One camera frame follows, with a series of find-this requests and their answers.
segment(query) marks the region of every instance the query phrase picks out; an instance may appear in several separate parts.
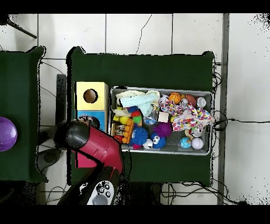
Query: basketball toy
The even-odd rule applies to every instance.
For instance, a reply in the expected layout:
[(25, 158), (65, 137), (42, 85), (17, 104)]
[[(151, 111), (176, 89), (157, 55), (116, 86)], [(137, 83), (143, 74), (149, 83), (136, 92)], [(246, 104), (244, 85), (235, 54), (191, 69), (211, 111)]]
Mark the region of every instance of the basketball toy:
[(175, 104), (178, 104), (181, 101), (181, 95), (177, 92), (172, 92), (171, 95), (169, 96), (169, 100), (170, 101), (173, 100)]

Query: yellow cube box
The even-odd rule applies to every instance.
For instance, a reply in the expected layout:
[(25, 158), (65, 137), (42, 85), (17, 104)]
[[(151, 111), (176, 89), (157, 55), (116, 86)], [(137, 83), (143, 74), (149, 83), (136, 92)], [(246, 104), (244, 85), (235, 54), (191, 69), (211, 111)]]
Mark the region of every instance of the yellow cube box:
[(108, 110), (109, 90), (104, 82), (75, 82), (77, 110)]

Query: metal pole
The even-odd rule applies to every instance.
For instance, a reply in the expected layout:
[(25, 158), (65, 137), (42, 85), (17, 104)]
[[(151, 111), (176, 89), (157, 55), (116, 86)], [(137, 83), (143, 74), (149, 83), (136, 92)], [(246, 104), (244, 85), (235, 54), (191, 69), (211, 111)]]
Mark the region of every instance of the metal pole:
[[(228, 52), (229, 52), (229, 13), (223, 14), (223, 40), (222, 40), (222, 62), (221, 62), (221, 76), (222, 83), (220, 86), (220, 111), (226, 115), (227, 113), (227, 80), (228, 80)], [(220, 120), (225, 120), (226, 117), (220, 113)], [(223, 122), (219, 125), (220, 128), (225, 128)], [(218, 157), (218, 185), (217, 189), (220, 193), (224, 194), (224, 176), (225, 176), (225, 141), (226, 130), (219, 132), (219, 151)], [(223, 204), (223, 196), (218, 194), (218, 205)]]
[(11, 22), (11, 21), (7, 21), (6, 24), (9, 25), (9, 26), (12, 26), (13, 28), (15, 28), (15, 29), (17, 29), (17, 30), (19, 30), (19, 31), (22, 31), (23, 33), (25, 33), (25, 34), (31, 36), (31, 37), (34, 38), (34, 39), (37, 39), (37, 37), (36, 37), (34, 34), (29, 33), (28, 31), (24, 30), (23, 28), (19, 27), (17, 24), (15, 24), (15, 23), (13, 23), (13, 22)]

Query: toy blocks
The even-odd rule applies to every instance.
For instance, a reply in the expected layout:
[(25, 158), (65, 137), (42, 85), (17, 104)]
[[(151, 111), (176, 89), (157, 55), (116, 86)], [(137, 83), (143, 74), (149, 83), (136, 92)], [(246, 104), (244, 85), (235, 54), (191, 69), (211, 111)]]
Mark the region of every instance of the toy blocks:
[(134, 127), (134, 121), (131, 118), (129, 118), (127, 121), (127, 125), (124, 128), (125, 132), (123, 133), (123, 135), (124, 135), (124, 138), (122, 139), (123, 143), (127, 143), (127, 144), (130, 143), (130, 138), (131, 138), (131, 135), (133, 132), (133, 127)]

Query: light blue cloth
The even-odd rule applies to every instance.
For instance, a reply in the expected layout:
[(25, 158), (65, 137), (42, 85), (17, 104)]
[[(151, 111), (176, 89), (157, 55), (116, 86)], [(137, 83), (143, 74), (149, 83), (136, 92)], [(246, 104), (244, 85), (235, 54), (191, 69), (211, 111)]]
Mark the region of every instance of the light blue cloth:
[(120, 102), (123, 107), (137, 106), (141, 110), (143, 116), (147, 117), (153, 110), (151, 103), (157, 99), (159, 99), (159, 97), (153, 92), (151, 94), (141, 96), (122, 97), (120, 98)]

